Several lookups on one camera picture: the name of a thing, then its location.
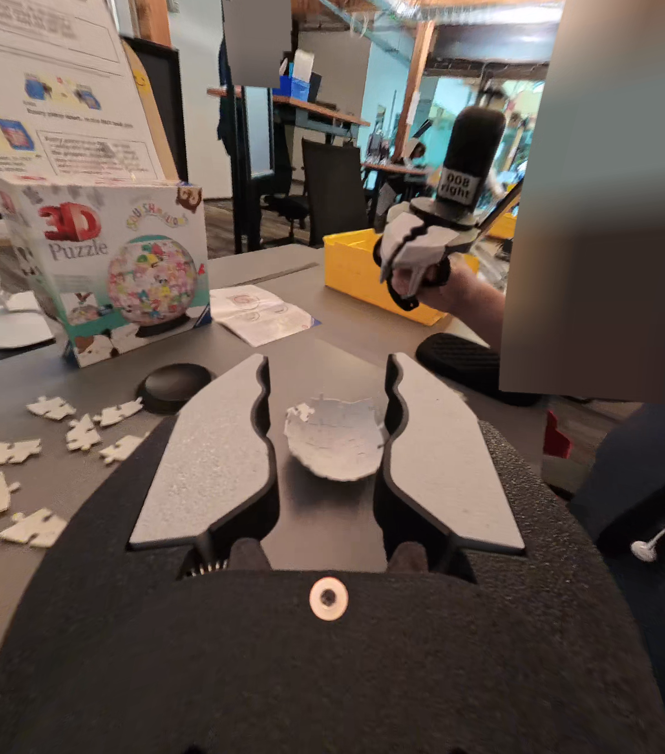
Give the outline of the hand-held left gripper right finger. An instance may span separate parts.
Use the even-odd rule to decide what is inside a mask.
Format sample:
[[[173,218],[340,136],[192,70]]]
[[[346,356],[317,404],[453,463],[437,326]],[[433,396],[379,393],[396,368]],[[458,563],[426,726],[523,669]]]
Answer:
[[[374,516],[385,553],[416,542],[427,554],[523,554],[479,420],[459,392],[405,353],[387,357],[384,389],[387,438]]]

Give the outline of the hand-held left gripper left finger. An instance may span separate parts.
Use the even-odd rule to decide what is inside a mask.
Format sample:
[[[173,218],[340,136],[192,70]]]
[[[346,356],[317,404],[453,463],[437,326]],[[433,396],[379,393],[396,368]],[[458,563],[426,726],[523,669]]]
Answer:
[[[178,411],[132,549],[207,538],[213,552],[229,552],[238,539],[267,537],[280,515],[270,393],[269,359],[254,353]]]

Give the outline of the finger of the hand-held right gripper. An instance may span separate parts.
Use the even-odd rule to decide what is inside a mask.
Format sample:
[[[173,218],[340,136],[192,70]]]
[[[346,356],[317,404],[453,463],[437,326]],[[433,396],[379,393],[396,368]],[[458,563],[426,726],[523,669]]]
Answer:
[[[524,178],[522,177],[497,202],[494,209],[480,221],[475,243],[480,243],[486,239],[496,240],[501,243],[513,240],[517,222],[516,217],[513,216],[513,210],[519,205],[523,184]]]

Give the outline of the assembled white puzzle section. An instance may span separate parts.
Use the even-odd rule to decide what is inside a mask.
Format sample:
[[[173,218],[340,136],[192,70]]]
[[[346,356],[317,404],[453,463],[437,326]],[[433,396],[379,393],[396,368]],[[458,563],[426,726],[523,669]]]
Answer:
[[[287,409],[283,434],[290,456],[314,476],[353,483],[375,475],[387,433],[372,399],[323,396]]]

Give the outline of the person's right forearm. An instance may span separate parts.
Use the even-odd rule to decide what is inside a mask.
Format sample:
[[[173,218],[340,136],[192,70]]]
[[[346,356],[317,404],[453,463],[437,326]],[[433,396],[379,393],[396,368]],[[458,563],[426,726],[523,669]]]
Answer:
[[[448,311],[480,337],[492,351],[499,353],[505,295],[481,280],[458,256],[451,258],[451,274],[442,292],[449,305]]]

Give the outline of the black round ball stand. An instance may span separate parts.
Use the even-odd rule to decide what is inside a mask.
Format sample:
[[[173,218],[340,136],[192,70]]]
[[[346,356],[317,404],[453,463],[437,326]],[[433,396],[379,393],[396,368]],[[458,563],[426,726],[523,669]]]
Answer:
[[[173,363],[150,372],[137,386],[136,399],[156,415],[175,415],[213,380],[210,371],[193,363]]]

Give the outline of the scattered loose puzzle pieces group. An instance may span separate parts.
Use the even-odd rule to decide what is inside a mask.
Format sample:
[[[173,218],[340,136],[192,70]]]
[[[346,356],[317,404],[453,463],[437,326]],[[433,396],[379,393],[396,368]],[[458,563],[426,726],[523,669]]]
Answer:
[[[146,438],[126,435],[107,447],[101,447],[101,430],[115,427],[142,411],[141,397],[104,407],[95,415],[86,413],[78,419],[75,418],[75,408],[62,397],[41,396],[35,402],[28,403],[26,410],[49,421],[68,419],[64,439],[66,450],[77,454],[96,450],[106,466],[129,458]],[[0,441],[0,516],[10,511],[12,496],[20,489],[20,483],[10,483],[6,479],[2,467],[22,465],[41,453],[42,441],[39,438],[16,442]],[[0,532],[0,542],[47,550],[56,543],[65,528],[66,521],[47,508],[40,508],[31,514],[15,512],[11,514],[11,524]]]

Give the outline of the colourful puzzle box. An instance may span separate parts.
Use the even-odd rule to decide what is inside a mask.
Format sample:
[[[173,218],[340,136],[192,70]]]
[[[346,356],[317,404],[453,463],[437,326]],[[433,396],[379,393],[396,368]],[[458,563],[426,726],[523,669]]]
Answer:
[[[195,184],[7,174],[0,211],[64,358],[77,367],[211,323]]]

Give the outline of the red object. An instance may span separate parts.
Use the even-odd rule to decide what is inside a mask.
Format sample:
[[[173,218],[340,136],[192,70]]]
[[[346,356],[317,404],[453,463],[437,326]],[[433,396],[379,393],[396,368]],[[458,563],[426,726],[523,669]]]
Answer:
[[[546,411],[543,456],[568,460],[573,449],[572,440],[559,429],[559,422],[552,410]]]

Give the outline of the black office chair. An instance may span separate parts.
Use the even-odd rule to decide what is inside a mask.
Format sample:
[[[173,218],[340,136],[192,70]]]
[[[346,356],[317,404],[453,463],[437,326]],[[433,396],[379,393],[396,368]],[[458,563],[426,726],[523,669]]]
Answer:
[[[321,248],[328,235],[369,228],[360,150],[303,139],[301,153],[309,204],[309,245]]]

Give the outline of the yellow storage bin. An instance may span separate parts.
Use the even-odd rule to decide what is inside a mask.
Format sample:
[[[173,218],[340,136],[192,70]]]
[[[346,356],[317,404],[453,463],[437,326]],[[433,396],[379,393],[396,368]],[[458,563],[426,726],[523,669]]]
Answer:
[[[378,281],[380,268],[373,258],[380,237],[374,229],[324,236],[326,287],[424,326],[445,319],[446,314],[431,307],[418,305],[407,312],[393,301],[386,286]]]

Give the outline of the white instruction leaflet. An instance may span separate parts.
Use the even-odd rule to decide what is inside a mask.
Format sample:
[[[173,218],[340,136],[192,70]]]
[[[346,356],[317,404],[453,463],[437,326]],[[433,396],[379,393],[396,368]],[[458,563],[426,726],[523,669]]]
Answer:
[[[212,289],[210,307],[213,321],[252,348],[320,325],[307,311],[256,285]]]

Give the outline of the wooden office desk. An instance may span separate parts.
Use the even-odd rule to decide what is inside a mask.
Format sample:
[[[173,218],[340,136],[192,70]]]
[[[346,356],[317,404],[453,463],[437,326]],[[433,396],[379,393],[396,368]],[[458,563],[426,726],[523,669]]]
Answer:
[[[360,128],[371,126],[355,115],[289,96],[274,95],[271,90],[266,92],[271,104],[269,119],[272,123],[276,121],[323,134],[327,145],[333,145],[337,137],[356,143]]]

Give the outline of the wall poster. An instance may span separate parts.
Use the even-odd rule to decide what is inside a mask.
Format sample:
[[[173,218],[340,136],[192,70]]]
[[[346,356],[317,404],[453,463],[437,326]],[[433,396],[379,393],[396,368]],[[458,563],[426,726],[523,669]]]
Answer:
[[[0,1],[0,176],[165,179],[108,2]]]

